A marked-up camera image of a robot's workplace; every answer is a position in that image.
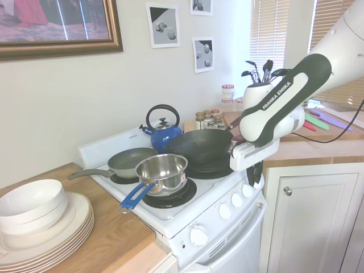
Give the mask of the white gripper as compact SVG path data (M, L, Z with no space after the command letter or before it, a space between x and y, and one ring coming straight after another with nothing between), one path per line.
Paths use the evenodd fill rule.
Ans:
M235 145L230 155L230 168L237 172L246 170L248 183L253 187L254 184L260 183L263 160L276 153L278 148L278 140L263 147L255 147L251 143Z

